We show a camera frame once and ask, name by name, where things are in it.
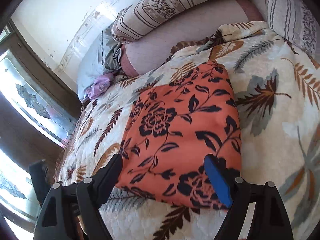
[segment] wall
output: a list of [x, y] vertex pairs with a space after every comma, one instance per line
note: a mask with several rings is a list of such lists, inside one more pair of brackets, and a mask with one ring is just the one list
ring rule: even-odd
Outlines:
[[139, 0], [24, 0], [12, 16], [34, 52], [74, 92], [79, 64], [120, 10]]
[[58, 66], [79, 27], [101, 1], [23, 0], [12, 15], [33, 51], [75, 92], [75, 78]]

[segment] bed sheet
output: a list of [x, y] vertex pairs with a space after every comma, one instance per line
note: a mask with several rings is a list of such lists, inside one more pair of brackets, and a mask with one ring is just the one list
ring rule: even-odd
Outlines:
[[[141, 92], [215, 60], [228, 70], [235, 92], [241, 176], [249, 183], [275, 182], [294, 239], [307, 239], [320, 219], [320, 70], [266, 22], [222, 25], [206, 45], [179, 50], [160, 68], [111, 86], [83, 111], [56, 180], [81, 181], [118, 153], [131, 105]], [[240, 239], [248, 234], [253, 210], [250, 204]], [[226, 215], [155, 202], [134, 188], [115, 188], [100, 214], [114, 239], [148, 240], [213, 239]]]

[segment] pillow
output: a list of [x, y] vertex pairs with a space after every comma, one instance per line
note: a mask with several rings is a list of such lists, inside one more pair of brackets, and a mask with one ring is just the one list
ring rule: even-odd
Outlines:
[[78, 97], [84, 102], [88, 99], [86, 90], [101, 75], [120, 69], [121, 49], [111, 37], [112, 24], [101, 32], [84, 55], [78, 71]]
[[269, 28], [300, 47], [320, 67], [320, 27], [302, 0], [266, 0]]
[[116, 41], [137, 41], [160, 24], [208, 0], [141, 0], [119, 12], [112, 28]]
[[241, 135], [227, 70], [216, 61], [142, 92], [133, 103], [119, 154], [116, 187], [161, 202], [225, 209], [204, 171], [212, 153], [239, 176]]
[[220, 25], [247, 21], [263, 21], [248, 0], [207, 1], [168, 20], [140, 40], [125, 44], [121, 67], [132, 77], [145, 74], [160, 67], [178, 42], [199, 41], [211, 36]]

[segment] glass pane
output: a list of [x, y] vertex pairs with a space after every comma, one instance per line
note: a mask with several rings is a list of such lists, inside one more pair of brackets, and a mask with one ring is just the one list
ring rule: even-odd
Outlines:
[[5, 26], [2, 33], [0, 34], [0, 42], [9, 34], [10, 34], [10, 30], [7, 26]]
[[30, 175], [0, 150], [0, 203], [35, 224], [40, 205], [30, 182]]
[[19, 240], [32, 240], [33, 239], [33, 234], [24, 230], [23, 228], [17, 226], [15, 223], [11, 222], [9, 219], [4, 218], [9, 227], [11, 228], [11, 230], [14, 232], [14, 234], [16, 235], [16, 237]]
[[67, 145], [76, 119], [31, 79], [10, 50], [0, 56], [0, 91], [42, 134], [61, 147]]

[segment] screw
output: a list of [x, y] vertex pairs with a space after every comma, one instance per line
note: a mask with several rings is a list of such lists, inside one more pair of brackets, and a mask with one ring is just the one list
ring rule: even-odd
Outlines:
[[54, 189], [57, 189], [57, 188], [60, 187], [60, 183], [56, 182], [55, 184], [52, 185], [52, 187], [53, 187]]
[[83, 180], [83, 182], [84, 182], [85, 184], [89, 184], [89, 183], [91, 183], [91, 181], [92, 181], [92, 178], [90, 178], [90, 177], [87, 177], [87, 178], [85, 178], [85, 179]]
[[244, 182], [244, 180], [241, 177], [236, 177], [235, 181], [236, 181], [236, 183]]
[[273, 182], [273, 181], [268, 181], [268, 186], [269, 186], [269, 187], [274, 187], [274, 186], [275, 186], [275, 184], [274, 184], [274, 182]]

